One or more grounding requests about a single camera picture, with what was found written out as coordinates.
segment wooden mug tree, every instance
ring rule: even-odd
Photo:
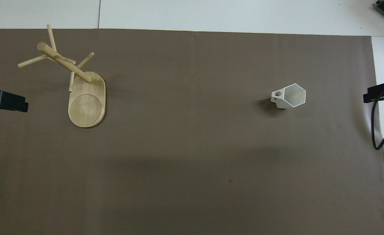
[[[70,120],[77,126],[89,128],[101,122],[105,114],[105,82],[99,74],[83,72],[80,68],[94,55],[90,53],[79,65],[76,61],[65,58],[57,52],[51,26],[47,25],[51,47],[40,42],[37,49],[44,53],[39,57],[18,64],[24,67],[45,58],[56,62],[71,72],[69,85],[68,114]]]

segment brown surface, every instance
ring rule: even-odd
[[[0,30],[0,234],[384,234],[384,157],[370,141],[370,37],[54,30],[99,73],[106,114],[68,118],[70,73],[43,30]],[[307,102],[279,110],[298,83]]]

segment wooden peg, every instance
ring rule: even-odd
[[[73,88],[73,80],[74,80],[74,72],[71,72],[71,74],[70,74],[69,92],[72,92],[72,88]]]
[[[51,47],[56,52],[57,48],[56,48],[56,43],[54,42],[53,31],[51,29],[51,25],[47,25],[47,30],[48,30],[48,36],[50,37]]]
[[[88,62],[88,60],[90,60],[92,58],[92,56],[94,56],[95,53],[91,52],[84,60],[82,60],[82,62],[77,66],[78,69],[80,69],[83,65],[86,64],[86,62]]]
[[[70,72],[74,72],[77,76],[79,76],[80,78],[82,78],[86,82],[88,82],[88,83],[91,82],[92,78],[90,76],[86,75],[82,70],[78,69],[75,65],[56,58],[55,56],[58,55],[58,53],[56,51],[54,51],[50,46],[45,44],[44,42],[38,43],[37,49],[39,51],[42,51],[48,57],[52,58],[54,61],[59,63],[61,66],[65,67]]]
[[[58,59],[67,61],[67,62],[69,62],[69,63],[76,64],[76,61],[74,61],[74,60],[72,60],[72,59],[69,59],[69,58],[65,58],[64,56],[56,55],[55,57],[58,58]]]
[[[40,61],[40,60],[43,60],[43,59],[45,59],[45,58],[48,58],[48,56],[47,56],[47,55],[40,55],[39,57],[32,58],[32,59],[30,59],[30,60],[27,60],[27,61],[24,61],[24,62],[22,62],[22,63],[19,63],[19,64],[18,64],[18,67],[19,67],[19,68],[22,68],[22,67],[24,67],[24,66],[27,66],[27,65],[32,64],[32,63],[35,63],[35,62]]]

